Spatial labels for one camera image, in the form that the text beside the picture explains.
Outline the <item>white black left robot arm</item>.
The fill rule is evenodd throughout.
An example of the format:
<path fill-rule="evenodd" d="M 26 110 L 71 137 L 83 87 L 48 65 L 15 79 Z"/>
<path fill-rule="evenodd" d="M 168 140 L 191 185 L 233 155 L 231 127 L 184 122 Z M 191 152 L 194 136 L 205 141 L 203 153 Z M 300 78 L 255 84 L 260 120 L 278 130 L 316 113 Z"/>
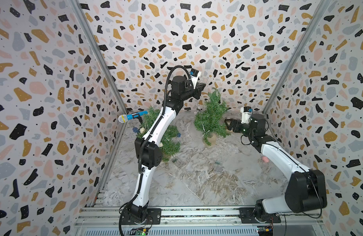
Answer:
<path fill-rule="evenodd" d="M 171 80 L 171 91 L 166 92 L 164 106 L 155 122 L 142 138 L 135 140 L 139 175 L 134 195 L 124 206 L 122 212 L 137 223 L 142 223 L 147 219 L 151 181 L 163 158 L 160 148 L 161 139 L 184 106 L 184 101 L 192 97 L 200 98 L 206 84 L 199 83 L 198 79 L 199 75 L 192 75 L 190 79 L 185 76 L 175 76 Z"/>

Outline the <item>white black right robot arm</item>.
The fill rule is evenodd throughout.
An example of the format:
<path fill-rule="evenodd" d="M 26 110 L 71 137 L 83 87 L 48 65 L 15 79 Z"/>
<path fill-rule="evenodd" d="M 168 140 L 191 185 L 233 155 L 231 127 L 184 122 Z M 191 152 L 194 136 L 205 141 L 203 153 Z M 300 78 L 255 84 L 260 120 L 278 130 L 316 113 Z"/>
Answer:
<path fill-rule="evenodd" d="M 288 154 L 269 135 L 269 123 L 263 114 L 242 112 L 241 120 L 225 119 L 229 131 L 241 133 L 249 145 L 268 158 L 288 179 L 285 193 L 278 197 L 258 200 L 255 217 L 276 213 L 303 213 L 322 211 L 327 206 L 325 176 L 320 170 L 312 170 Z"/>

